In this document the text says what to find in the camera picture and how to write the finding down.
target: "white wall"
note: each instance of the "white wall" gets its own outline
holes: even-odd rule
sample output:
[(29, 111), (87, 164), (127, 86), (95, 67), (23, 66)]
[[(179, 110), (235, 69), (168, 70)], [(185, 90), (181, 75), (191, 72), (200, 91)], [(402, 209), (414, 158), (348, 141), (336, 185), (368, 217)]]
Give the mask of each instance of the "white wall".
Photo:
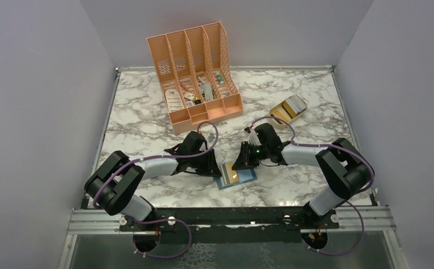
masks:
[(78, 0), (0, 1), (0, 268), (56, 268), (114, 66)]
[(81, 0), (116, 66), (153, 66), (146, 38), (221, 21), (230, 64), (337, 64), (372, 0)]
[(410, 268), (434, 268), (434, 1), (374, 0), (335, 74)]

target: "marble surface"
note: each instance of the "marble surface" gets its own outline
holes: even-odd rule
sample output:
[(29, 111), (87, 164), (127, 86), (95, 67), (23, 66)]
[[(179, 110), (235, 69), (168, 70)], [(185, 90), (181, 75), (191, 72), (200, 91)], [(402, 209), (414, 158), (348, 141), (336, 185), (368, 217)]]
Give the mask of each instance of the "marble surface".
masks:
[[(255, 118), (285, 98), (298, 94), (308, 109), (295, 121), (296, 141), (332, 142), (351, 140), (342, 106), (329, 71), (232, 71), (244, 103), (244, 115), (217, 124), (217, 162), (235, 160), (243, 131)], [(204, 127), (204, 136), (212, 128)], [(277, 130), (282, 141), (289, 129)], [(132, 159), (159, 154), (180, 143), (187, 133), (175, 136), (154, 72), (123, 72), (100, 154), (100, 164), (115, 150)], [(144, 180), (136, 194), (156, 207), (301, 206), (326, 186), (319, 168), (305, 165), (255, 169), (257, 180), (219, 190), (210, 177), (180, 173)], [(351, 199), (355, 205), (370, 205), (368, 192)]]

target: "metal frame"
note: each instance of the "metal frame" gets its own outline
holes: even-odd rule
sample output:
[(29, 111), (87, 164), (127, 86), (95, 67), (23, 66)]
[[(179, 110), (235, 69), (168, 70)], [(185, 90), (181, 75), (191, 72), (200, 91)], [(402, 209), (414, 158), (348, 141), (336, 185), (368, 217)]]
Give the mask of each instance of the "metal frame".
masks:
[[(311, 70), (311, 71), (329, 71), (332, 75), (334, 81), (334, 86), (336, 88), (337, 94), (339, 96), (342, 109), (347, 119), (348, 128), (350, 134), (353, 138), (354, 145), (357, 149), (361, 150), (357, 134), (353, 128), (353, 125), (349, 119), (345, 103), (343, 101), (342, 95), (335, 79), (334, 66), (316, 66), (316, 67), (306, 67), (306, 66), (240, 66), (231, 67), (232, 70)], [(102, 129), (101, 138), (97, 153), (95, 156), (95, 161), (92, 167), (93, 173), (96, 170), (97, 164), (99, 162), (101, 149), (105, 137), (105, 132), (108, 127), (108, 122), (110, 119), (111, 111), (113, 108), (113, 102), (116, 96), (116, 91), (119, 84), (119, 79), (121, 72), (128, 71), (154, 71), (153, 67), (125, 67), (116, 69), (116, 79), (113, 88), (112, 97), (110, 104), (108, 106), (105, 123)], [(372, 189), (372, 194), (376, 198), (376, 192)], [(408, 268), (406, 260), (403, 256), (403, 251), (396, 238), (396, 225), (391, 215), (390, 209), (387, 206), (363, 206), (359, 208), (362, 214), (365, 230), (366, 231), (383, 231), (387, 246), (391, 255), (391, 259), (395, 268)], [(361, 223), (358, 215), (354, 209), (351, 207), (340, 207), (336, 209), (337, 215), (339, 216), (339, 229), (329, 229), (324, 230), (329, 233), (337, 232), (350, 232), (350, 231), (360, 231)], [(74, 248), (77, 243), (77, 237), (81, 234), (133, 234), (133, 235), (147, 235), (154, 234), (154, 231), (120, 231), (119, 230), (119, 219), (121, 215), (109, 216), (103, 210), (73, 210), (70, 218), (70, 222), (67, 229), (67, 235), (65, 239), (65, 244), (62, 251), (62, 256), (60, 258), (60, 263), (58, 268), (69, 268), (72, 262), (72, 256)], [(302, 233), (311, 232), (312, 230), (301, 230)]]
[[(352, 207), (339, 207), (335, 209), (339, 217), (338, 229), (322, 229), (327, 233), (354, 232), (360, 231), (362, 226), (357, 212)], [(394, 237), (396, 230), (395, 221), (388, 206), (361, 206), (359, 212), (362, 215), (366, 231), (383, 231), (388, 236), (386, 241), (390, 250), (391, 258), (395, 268), (403, 267), (403, 254), (398, 246), (398, 241)], [(154, 235), (154, 231), (120, 231), (119, 220), (121, 214), (109, 216), (104, 210), (73, 210), (68, 224), (65, 245), (58, 268), (69, 268), (78, 235)], [(266, 226), (266, 224), (252, 224), (250, 226)], [(208, 228), (209, 225), (198, 226), (200, 229)], [(301, 229), (301, 233), (310, 233), (313, 229)]]
[[(357, 212), (352, 207), (338, 207), (335, 209), (339, 217), (338, 229), (322, 229), (328, 233), (360, 231), (362, 229)], [(395, 221), (388, 206), (361, 206), (359, 211), (363, 218), (366, 231), (394, 231)], [(67, 236), (80, 234), (138, 234), (154, 235), (154, 231), (120, 231), (119, 220), (121, 214), (109, 216), (104, 210), (73, 210), (68, 224)], [(265, 223), (251, 224), (252, 226), (266, 226)], [(312, 232), (314, 229), (301, 229), (302, 233)]]

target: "item in organizer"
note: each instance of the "item in organizer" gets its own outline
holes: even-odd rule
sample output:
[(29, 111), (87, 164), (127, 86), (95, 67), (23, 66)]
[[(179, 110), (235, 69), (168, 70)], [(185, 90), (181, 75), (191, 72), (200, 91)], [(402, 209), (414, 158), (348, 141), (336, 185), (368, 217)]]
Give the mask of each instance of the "item in organizer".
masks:
[(197, 76), (197, 79), (202, 83), (202, 85), (205, 84), (205, 81), (200, 76)]
[(184, 98), (189, 99), (189, 100), (194, 100), (195, 94), (192, 94), (190, 92), (185, 92), (184, 93)]
[(190, 90), (189, 90), (189, 88), (187, 88), (187, 86), (181, 81), (180, 82), (180, 86), (182, 86), (182, 88), (186, 91), (186, 92), (191, 92)]
[(212, 86), (210, 82), (205, 82), (203, 84), (203, 92), (205, 93), (206, 100), (213, 100)]
[(164, 95), (166, 96), (166, 103), (170, 112), (184, 108), (184, 104), (182, 103), (180, 95), (176, 90), (167, 90)]
[(220, 74), (217, 75), (217, 79), (219, 84), (223, 84), (223, 77)]
[(168, 99), (168, 98), (178, 99), (178, 98), (180, 98), (180, 95), (176, 90), (170, 89), (170, 90), (166, 91), (166, 99)]

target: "card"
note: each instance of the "card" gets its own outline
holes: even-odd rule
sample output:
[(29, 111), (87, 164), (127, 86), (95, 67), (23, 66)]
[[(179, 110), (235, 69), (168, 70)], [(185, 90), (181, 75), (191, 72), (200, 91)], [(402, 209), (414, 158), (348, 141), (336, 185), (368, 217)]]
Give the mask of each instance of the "card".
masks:
[(256, 179), (256, 173), (253, 168), (235, 171), (231, 169), (233, 164), (234, 162), (230, 161), (229, 163), (218, 166), (222, 172), (222, 176), (214, 177), (213, 179), (217, 182), (219, 189), (225, 189), (233, 185), (238, 185)]

